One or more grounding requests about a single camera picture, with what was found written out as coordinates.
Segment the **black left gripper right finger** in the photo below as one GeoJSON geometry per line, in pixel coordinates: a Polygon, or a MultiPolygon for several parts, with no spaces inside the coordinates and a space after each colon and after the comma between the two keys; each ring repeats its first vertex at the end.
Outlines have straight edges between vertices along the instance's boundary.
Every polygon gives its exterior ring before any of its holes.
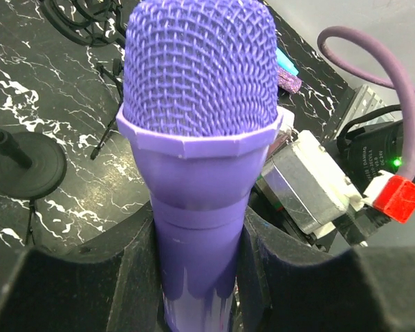
{"type": "Polygon", "coordinates": [[[247,209],[237,283],[246,331],[415,331],[415,247],[334,257],[247,209]]]}

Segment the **glitter purple microphone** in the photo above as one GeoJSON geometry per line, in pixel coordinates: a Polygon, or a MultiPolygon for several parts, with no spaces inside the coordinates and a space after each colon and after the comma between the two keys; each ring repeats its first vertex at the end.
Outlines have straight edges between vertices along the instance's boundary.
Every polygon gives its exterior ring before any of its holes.
{"type": "Polygon", "coordinates": [[[297,76],[294,76],[282,67],[278,67],[277,74],[279,88],[291,94],[297,93],[300,90],[302,86],[302,80],[297,76]]]}

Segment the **black round-base desk stand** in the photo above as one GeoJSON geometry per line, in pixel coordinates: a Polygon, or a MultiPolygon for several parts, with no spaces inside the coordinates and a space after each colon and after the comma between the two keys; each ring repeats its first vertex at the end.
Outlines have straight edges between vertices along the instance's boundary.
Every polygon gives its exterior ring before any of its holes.
{"type": "Polygon", "coordinates": [[[37,200],[54,192],[67,170],[62,147],[42,133],[0,129],[0,192],[37,200]]]}

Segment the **black tripod shock-mount stand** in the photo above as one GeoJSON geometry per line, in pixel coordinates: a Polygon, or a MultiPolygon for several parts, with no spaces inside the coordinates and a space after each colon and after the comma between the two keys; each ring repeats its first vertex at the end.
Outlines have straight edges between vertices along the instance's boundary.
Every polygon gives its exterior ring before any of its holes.
{"type": "MultiPolygon", "coordinates": [[[[49,23],[71,42],[90,48],[102,48],[116,44],[125,49],[126,28],[122,22],[122,1],[68,1],[72,9],[78,13],[78,19],[67,15],[59,1],[38,1],[41,11],[49,23]],[[114,32],[109,32],[113,20],[114,32]]],[[[103,63],[97,62],[95,69],[101,78],[112,81],[118,92],[117,111],[106,126],[99,143],[93,148],[90,159],[95,160],[104,146],[116,121],[116,113],[122,104],[123,91],[120,76],[124,70],[124,62],[113,59],[112,71],[108,71],[103,63]]]]}

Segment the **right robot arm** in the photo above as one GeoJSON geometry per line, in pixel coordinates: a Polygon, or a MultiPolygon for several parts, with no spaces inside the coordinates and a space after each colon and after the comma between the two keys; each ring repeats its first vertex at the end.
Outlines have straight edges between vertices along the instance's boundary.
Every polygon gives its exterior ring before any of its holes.
{"type": "Polygon", "coordinates": [[[380,207],[375,195],[401,163],[403,124],[368,85],[359,86],[333,140],[310,131],[270,156],[257,192],[286,219],[285,229],[315,246],[339,232],[362,245],[390,221],[406,221],[415,205],[380,207]]]}

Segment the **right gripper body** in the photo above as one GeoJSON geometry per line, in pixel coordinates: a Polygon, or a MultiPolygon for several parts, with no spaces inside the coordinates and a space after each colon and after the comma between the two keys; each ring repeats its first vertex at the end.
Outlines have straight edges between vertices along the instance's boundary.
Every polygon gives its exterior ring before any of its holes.
{"type": "Polygon", "coordinates": [[[255,188],[255,212],[291,237],[322,252],[329,252],[337,235],[342,236],[350,246],[366,246],[367,239],[391,221],[382,212],[364,207],[359,212],[339,217],[336,225],[330,223],[331,231],[318,238],[314,234],[303,233],[275,196],[258,186],[255,188]]]}

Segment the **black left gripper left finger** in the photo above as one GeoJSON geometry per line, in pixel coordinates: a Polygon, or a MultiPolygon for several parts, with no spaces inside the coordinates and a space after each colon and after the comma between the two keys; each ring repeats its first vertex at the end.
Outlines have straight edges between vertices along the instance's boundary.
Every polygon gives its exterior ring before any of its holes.
{"type": "Polygon", "coordinates": [[[65,255],[0,244],[0,331],[154,331],[158,307],[150,204],[65,255]]]}

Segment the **blue microphone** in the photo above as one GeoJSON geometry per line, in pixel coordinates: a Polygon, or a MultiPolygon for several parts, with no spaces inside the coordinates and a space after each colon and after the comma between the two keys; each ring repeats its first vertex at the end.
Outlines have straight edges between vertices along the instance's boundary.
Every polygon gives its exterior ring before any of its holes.
{"type": "Polygon", "coordinates": [[[291,75],[297,76],[299,71],[295,67],[294,63],[288,58],[284,52],[277,48],[276,50],[277,56],[277,63],[280,67],[282,67],[285,71],[289,72],[291,75]]]}

